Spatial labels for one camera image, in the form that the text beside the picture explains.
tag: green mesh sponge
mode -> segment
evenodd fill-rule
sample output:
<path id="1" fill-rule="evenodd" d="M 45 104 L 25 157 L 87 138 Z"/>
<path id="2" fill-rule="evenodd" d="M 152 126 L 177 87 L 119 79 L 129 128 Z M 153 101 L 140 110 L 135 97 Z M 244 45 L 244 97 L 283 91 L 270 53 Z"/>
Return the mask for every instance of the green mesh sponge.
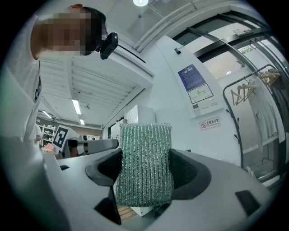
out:
<path id="1" fill-rule="evenodd" d="M 169 170 L 170 124 L 120 124 L 122 161 L 116 199 L 119 205 L 151 207 L 172 198 Z"/>

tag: white cabinet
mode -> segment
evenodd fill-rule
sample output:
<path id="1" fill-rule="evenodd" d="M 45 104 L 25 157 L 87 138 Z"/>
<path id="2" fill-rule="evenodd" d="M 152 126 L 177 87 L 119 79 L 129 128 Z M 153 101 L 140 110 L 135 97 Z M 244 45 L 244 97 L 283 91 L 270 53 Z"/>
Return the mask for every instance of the white cabinet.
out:
<path id="1" fill-rule="evenodd" d="M 115 125 L 112 126 L 111 128 L 111 135 L 110 138 L 111 139 L 117 139 L 118 142 L 121 141 L 121 129 L 119 127 L 119 124 L 123 124 L 124 123 L 124 119 L 122 119 L 121 121 L 116 122 Z"/>
<path id="2" fill-rule="evenodd" d="M 126 114 L 126 123 L 127 124 L 142 124 L 142 123 L 155 123 L 154 110 L 152 108 L 135 105 L 129 112 Z M 141 217 L 148 212 L 150 212 L 153 207 L 131 207 L 138 215 Z"/>

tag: glass window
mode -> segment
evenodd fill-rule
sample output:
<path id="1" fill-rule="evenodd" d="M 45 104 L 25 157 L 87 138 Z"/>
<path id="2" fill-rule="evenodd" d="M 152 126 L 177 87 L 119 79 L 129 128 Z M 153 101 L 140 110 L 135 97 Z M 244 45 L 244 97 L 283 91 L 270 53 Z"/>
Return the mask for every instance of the glass window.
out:
<path id="1" fill-rule="evenodd" d="M 285 59 L 285 57 L 281 54 L 281 52 L 272 43 L 270 43 L 267 39 L 264 39 L 264 40 L 262 40 L 261 42 L 258 42 L 258 43 L 262 47 L 264 47 L 275 58 L 276 62 L 278 62 L 283 67 L 283 69 L 286 68 L 286 69 L 289 70 L 289 66 L 288 66 L 287 60 Z"/>
<path id="2" fill-rule="evenodd" d="M 233 23 L 233 24 L 227 25 L 225 27 L 219 28 L 217 30 L 214 30 L 214 31 L 210 32 L 209 34 L 217 37 L 218 39 L 223 39 L 223 38 L 229 37 L 231 35 L 234 35 L 237 30 L 244 31 L 244 30 L 248 30 L 248 29 L 250 29 L 250 28 L 246 27 L 242 24 Z"/>
<path id="3" fill-rule="evenodd" d="M 238 49 L 243 53 L 257 68 L 261 68 L 266 64 L 272 64 L 272 62 L 253 44 L 244 46 Z"/>
<path id="4" fill-rule="evenodd" d="M 270 38 L 279 44 L 279 41 L 275 37 L 271 36 Z"/>
<path id="5" fill-rule="evenodd" d="M 192 41 L 196 40 L 196 39 L 199 38 L 199 37 L 200 37 L 200 36 L 188 32 L 188 33 L 180 36 L 179 38 L 177 38 L 176 41 L 177 41 L 179 44 L 185 46 L 185 45 L 191 43 Z"/>
<path id="6" fill-rule="evenodd" d="M 242 48 L 239 48 L 238 51 L 241 52 L 242 54 L 248 53 L 252 50 L 256 49 L 256 47 L 254 45 L 248 45 L 248 46 L 244 46 Z"/>
<path id="7" fill-rule="evenodd" d="M 191 53 L 195 53 L 195 52 L 199 51 L 200 49 L 202 49 L 202 48 L 204 48 L 204 47 L 206 47 L 212 43 L 213 43 L 212 40 L 202 36 L 202 37 L 195 39 L 194 41 L 191 41 L 185 47 Z"/>
<path id="8" fill-rule="evenodd" d="M 204 65 L 216 79 L 245 67 L 229 51 L 206 61 Z"/>
<path id="9" fill-rule="evenodd" d="M 226 15 L 232 17 L 232 18 L 235 18 L 235 19 L 238 19 L 238 20 L 242 20 L 242 21 L 244 21 L 244 18 L 239 17 L 239 16 L 236 16 L 236 15 L 234 15 L 234 14 L 228 14 L 228 13 L 224 13 L 224 14 L 226 14 Z"/>
<path id="10" fill-rule="evenodd" d="M 244 22 L 248 23 L 248 24 L 251 24 L 252 26 L 256 27 L 256 28 L 260 28 L 258 25 L 248 21 L 248 20 L 245 20 Z"/>
<path id="11" fill-rule="evenodd" d="M 211 31 L 217 30 L 230 24 L 232 23 L 217 18 L 194 28 L 209 33 Z"/>

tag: ceiling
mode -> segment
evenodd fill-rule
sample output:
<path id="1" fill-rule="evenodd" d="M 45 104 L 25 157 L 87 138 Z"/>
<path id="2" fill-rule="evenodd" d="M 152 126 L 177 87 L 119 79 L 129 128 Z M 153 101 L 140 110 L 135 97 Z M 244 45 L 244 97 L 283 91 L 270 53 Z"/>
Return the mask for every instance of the ceiling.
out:
<path id="1" fill-rule="evenodd" d="M 43 86 L 40 110 L 60 119 L 79 123 L 72 103 L 72 99 L 78 99 L 85 123 L 102 125 L 137 86 L 115 70 L 83 57 L 46 53 L 40 62 Z"/>

